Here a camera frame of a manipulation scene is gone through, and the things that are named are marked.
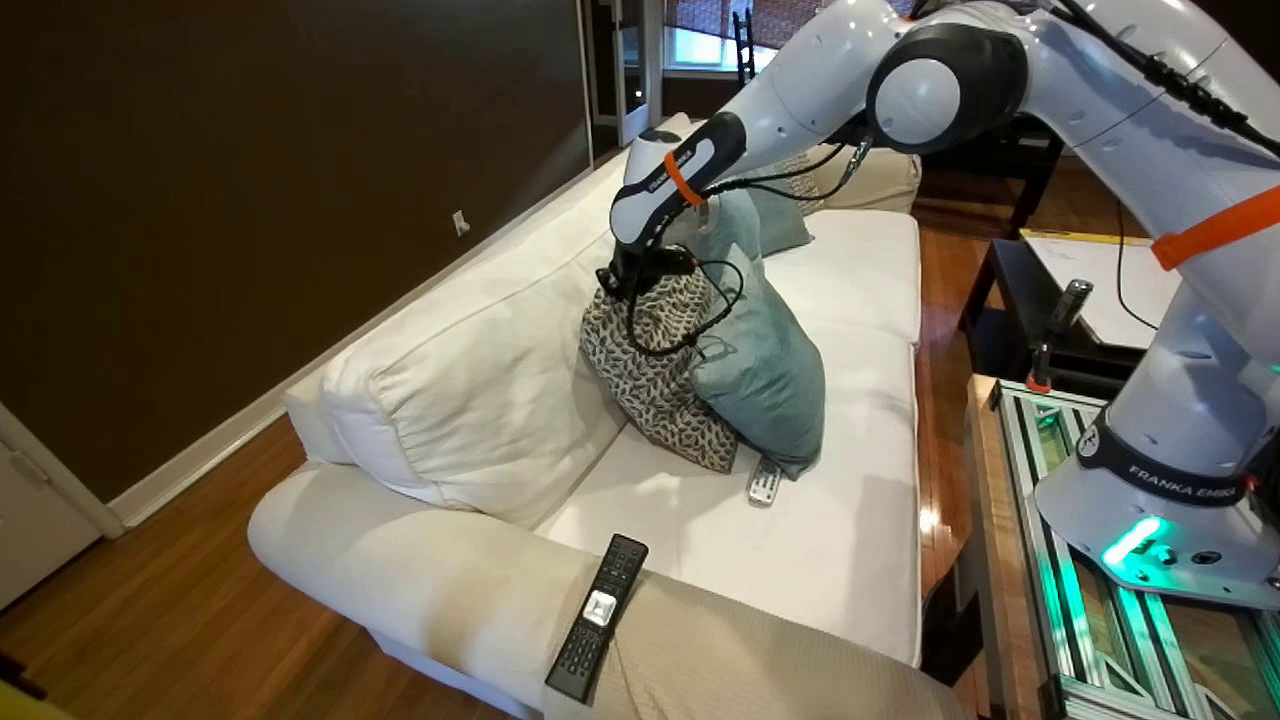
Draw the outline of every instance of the black cable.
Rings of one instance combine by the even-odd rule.
[[[1118,306],[1145,327],[1157,331],[1151,319],[1145,319],[1129,301],[1124,301],[1124,208],[1118,206]]]
[[[852,182],[852,173],[870,159],[870,154],[871,154],[871,143],[863,139],[863,143],[850,156],[841,182],[835,182],[832,188],[817,194],[817,197],[800,197],[800,194],[774,188],[774,185],[763,185],[762,176],[743,176],[743,182],[715,185],[715,188],[707,188],[703,197],[722,197],[722,194],[731,194],[731,188],[756,188],[756,194],[786,197],[786,199],[798,199],[798,206],[822,206],[822,199],[832,199],[832,197]]]
[[[1108,34],[1091,14],[1085,14],[1076,0],[1062,0],[1063,14],[1058,9],[1062,20],[1085,30],[1089,37],[1104,41],[1124,65],[1145,72],[1148,86],[1163,90],[1180,105],[1188,105],[1196,116],[1209,116],[1217,128],[1228,128],[1246,138],[1247,143],[1260,143],[1265,154],[1280,156],[1280,139],[1265,138],[1256,125],[1247,125],[1246,111],[1211,97],[1204,86],[1180,77],[1163,59],[1124,45],[1118,34]]]
[[[763,185],[774,185],[774,182],[809,176],[809,173],[817,173],[817,168],[832,164],[844,147],[850,147],[850,143],[835,143],[830,156],[822,156],[822,159],[811,159],[811,164],[804,164],[804,168],[774,173],[774,176],[748,176],[748,182],[763,182]]]
[[[687,337],[681,337],[674,349],[640,346],[640,337],[636,337],[636,296],[629,296],[629,319],[626,325],[629,325],[629,339],[634,339],[634,349],[640,358],[675,358],[681,349],[694,349],[707,327],[723,325],[723,316],[736,309],[736,301],[743,301],[743,290],[748,290],[743,274],[731,260],[703,260],[700,274],[713,270],[713,265],[723,265],[736,275],[736,290],[713,284],[723,309],[715,316],[707,316],[700,327],[694,327]]]

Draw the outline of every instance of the green light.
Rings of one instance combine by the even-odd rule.
[[[1159,518],[1132,526],[1108,552],[1104,566],[1119,567],[1138,549],[1145,549],[1163,527]]]

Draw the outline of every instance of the white couch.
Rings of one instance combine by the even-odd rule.
[[[743,502],[748,450],[731,475],[651,450],[577,351],[621,168],[523,212],[289,393],[308,463],[262,502],[253,552],[426,676],[562,718],[539,682],[629,533],[651,552],[602,718],[957,714],[907,668],[920,235],[896,208],[920,164],[871,154],[804,220],[817,241],[763,265],[830,375],[825,456],[774,508]]]

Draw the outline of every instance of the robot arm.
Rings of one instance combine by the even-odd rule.
[[[685,208],[855,116],[871,143],[936,154],[1022,111],[1062,134],[1183,275],[1097,429],[1112,462],[1079,450],[1039,484],[1039,518],[1129,588],[1280,609],[1280,538],[1242,479],[1280,424],[1280,90],[1188,0],[1062,0],[1028,18],[954,4],[920,23],[883,0],[832,0],[700,134],[634,154],[613,281],[645,292],[636,255]],[[1183,241],[1226,227],[1236,244],[1183,255]],[[1108,559],[1145,518],[1163,522],[1159,567],[1140,552]]]

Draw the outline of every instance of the patterned pillow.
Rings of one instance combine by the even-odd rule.
[[[634,337],[645,349],[681,346],[703,316],[703,292],[703,274],[663,275],[636,296],[636,309],[595,292],[581,325],[581,351],[651,444],[713,472],[731,472],[736,432],[694,393],[694,349],[648,358],[634,346]]]

